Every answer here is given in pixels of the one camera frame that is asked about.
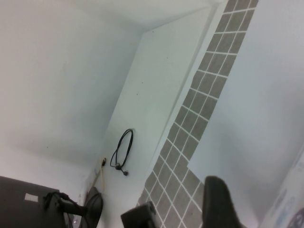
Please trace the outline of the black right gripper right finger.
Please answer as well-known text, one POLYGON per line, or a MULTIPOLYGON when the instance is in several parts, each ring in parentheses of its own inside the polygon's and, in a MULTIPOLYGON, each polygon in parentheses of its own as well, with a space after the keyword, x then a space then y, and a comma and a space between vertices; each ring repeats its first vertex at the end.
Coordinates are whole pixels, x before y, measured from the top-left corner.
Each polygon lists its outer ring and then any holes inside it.
POLYGON ((207 176, 202 203, 203 228, 242 228, 227 184, 217 176, 207 176))

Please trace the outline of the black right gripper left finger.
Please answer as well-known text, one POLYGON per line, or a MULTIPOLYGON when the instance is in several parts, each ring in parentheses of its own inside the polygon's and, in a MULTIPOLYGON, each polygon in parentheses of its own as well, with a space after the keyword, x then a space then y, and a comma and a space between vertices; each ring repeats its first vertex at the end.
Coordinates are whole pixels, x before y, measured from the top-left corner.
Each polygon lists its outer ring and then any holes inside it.
POLYGON ((121 215, 124 228, 157 228, 156 209, 151 201, 121 215))

